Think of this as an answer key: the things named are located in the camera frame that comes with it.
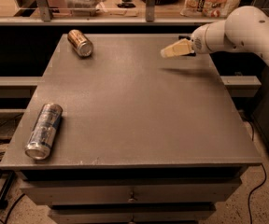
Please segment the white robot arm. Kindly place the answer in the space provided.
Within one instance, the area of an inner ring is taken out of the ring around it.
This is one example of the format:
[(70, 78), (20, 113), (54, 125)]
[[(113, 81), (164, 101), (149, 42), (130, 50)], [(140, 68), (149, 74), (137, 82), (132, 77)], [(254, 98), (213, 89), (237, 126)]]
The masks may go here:
[(256, 7), (239, 7), (227, 19), (202, 25), (190, 38), (180, 39), (173, 45), (173, 54), (184, 55), (191, 49), (200, 54), (248, 52), (266, 64), (254, 120), (267, 145), (267, 156), (260, 167), (248, 172), (248, 183), (253, 186), (248, 193), (249, 222), (245, 224), (269, 224), (269, 17)]

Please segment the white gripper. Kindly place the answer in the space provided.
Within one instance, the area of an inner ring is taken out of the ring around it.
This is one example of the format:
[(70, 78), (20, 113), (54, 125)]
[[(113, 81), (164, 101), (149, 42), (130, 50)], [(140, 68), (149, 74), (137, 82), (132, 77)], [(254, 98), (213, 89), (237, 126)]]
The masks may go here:
[(205, 35), (208, 26), (203, 25), (195, 29), (191, 34), (191, 41), (183, 38), (161, 50), (164, 58), (178, 57), (188, 55), (195, 51), (196, 53), (209, 53), (210, 49), (206, 44)]

